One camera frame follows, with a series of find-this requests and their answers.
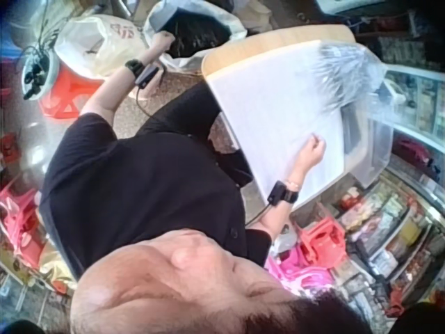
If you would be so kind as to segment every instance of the tiled floor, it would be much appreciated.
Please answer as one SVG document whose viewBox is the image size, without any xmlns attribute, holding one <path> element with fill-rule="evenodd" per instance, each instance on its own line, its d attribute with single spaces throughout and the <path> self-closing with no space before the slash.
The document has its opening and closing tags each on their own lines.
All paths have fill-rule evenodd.
<svg viewBox="0 0 445 334">
<path fill-rule="evenodd" d="M 296 8 L 298 6 L 293 1 L 265 0 L 264 3 L 273 12 L 273 24 L 276 28 L 305 23 L 306 19 L 298 14 Z M 11 71 L 4 72 L 9 73 L 6 80 L 13 88 L 13 92 L 21 91 L 19 76 Z M 167 74 L 162 86 L 148 99 L 147 110 L 150 113 L 155 112 L 200 79 L 199 77 Z M 4 114 L 3 130 L 19 133 L 19 146 L 23 152 L 20 167 L 32 175 L 30 183 L 40 188 L 48 163 L 72 120 L 62 121 L 46 118 L 40 112 L 36 102 L 26 102 L 22 99 L 22 95 L 17 93 L 3 99 L 1 108 Z M 118 138 L 133 136 L 146 119 L 147 116 L 138 109 L 134 100 L 128 97 L 116 113 L 114 130 Z M 216 122 L 211 138 L 217 149 L 231 150 L 229 138 L 221 121 Z M 263 203 L 253 183 L 244 188 L 243 195 L 249 218 L 262 208 Z"/>
</svg>

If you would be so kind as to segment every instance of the person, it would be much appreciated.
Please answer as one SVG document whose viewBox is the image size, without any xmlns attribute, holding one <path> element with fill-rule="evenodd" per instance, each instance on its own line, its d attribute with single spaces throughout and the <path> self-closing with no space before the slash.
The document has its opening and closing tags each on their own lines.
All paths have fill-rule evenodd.
<svg viewBox="0 0 445 334">
<path fill-rule="evenodd" d="M 158 33 L 158 48 L 138 61 L 148 65 L 173 40 Z M 370 333 L 336 296 L 299 299 L 262 267 L 292 204 L 282 200 L 245 228 L 240 188 L 252 176 L 242 152 L 220 154 L 208 142 L 220 109 L 204 82 L 133 138 L 116 138 L 114 113 L 134 81 L 125 66 L 104 82 L 45 177 L 42 216 L 79 279 L 71 331 Z M 308 139 L 283 180 L 289 190 L 324 151 L 323 139 Z"/>
</svg>

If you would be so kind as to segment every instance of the hand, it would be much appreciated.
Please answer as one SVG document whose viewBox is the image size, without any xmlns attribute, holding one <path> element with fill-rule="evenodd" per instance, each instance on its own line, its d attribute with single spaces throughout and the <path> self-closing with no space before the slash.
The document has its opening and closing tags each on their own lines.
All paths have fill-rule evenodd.
<svg viewBox="0 0 445 334">
<path fill-rule="evenodd" d="M 157 47 L 160 51 L 164 52 L 170 48 L 174 41 L 175 37 L 173 34 L 167 31 L 159 31 L 158 33 L 154 34 L 150 48 Z"/>
<path fill-rule="evenodd" d="M 326 142 L 321 137 L 312 134 L 299 151 L 292 173 L 306 175 L 312 167 L 323 159 L 325 149 Z"/>
</svg>

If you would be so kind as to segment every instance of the bracelet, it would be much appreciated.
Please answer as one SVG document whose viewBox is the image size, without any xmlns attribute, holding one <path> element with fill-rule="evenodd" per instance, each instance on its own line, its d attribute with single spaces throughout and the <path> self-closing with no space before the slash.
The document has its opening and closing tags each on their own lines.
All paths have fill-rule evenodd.
<svg viewBox="0 0 445 334">
<path fill-rule="evenodd" d="M 285 183 L 285 185 L 288 186 L 289 190 L 300 191 L 300 189 L 301 189 L 301 186 L 298 183 L 295 183 L 295 182 L 292 182 L 289 180 L 284 181 L 284 183 Z"/>
</svg>

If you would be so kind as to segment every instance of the white sheet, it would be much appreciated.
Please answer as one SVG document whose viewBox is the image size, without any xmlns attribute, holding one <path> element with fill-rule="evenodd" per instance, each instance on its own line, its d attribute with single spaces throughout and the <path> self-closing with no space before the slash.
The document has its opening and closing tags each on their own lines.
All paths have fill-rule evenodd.
<svg viewBox="0 0 445 334">
<path fill-rule="evenodd" d="M 317 61 L 318 42 L 292 45 L 226 67 L 207 77 L 261 195 L 286 179 L 311 133 L 327 143 L 323 161 L 311 170 L 296 203 L 316 195 L 344 171 L 343 127 L 337 111 L 324 113 L 323 95 L 304 70 Z"/>
</svg>

